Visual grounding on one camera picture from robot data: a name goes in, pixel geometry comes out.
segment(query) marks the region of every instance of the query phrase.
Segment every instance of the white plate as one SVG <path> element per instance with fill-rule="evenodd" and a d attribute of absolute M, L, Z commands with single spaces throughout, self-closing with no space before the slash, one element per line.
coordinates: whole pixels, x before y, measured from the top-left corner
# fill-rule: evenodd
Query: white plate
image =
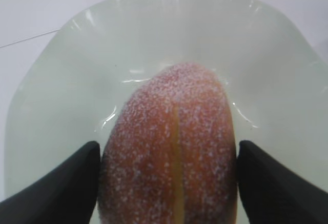
<path fill-rule="evenodd" d="M 253 140 L 328 190 L 328 67 L 283 14 L 257 0 L 107 0 L 71 19 L 17 90 L 7 121 L 7 195 L 89 140 L 103 148 L 130 94 L 183 61 L 221 78 L 236 142 Z"/>

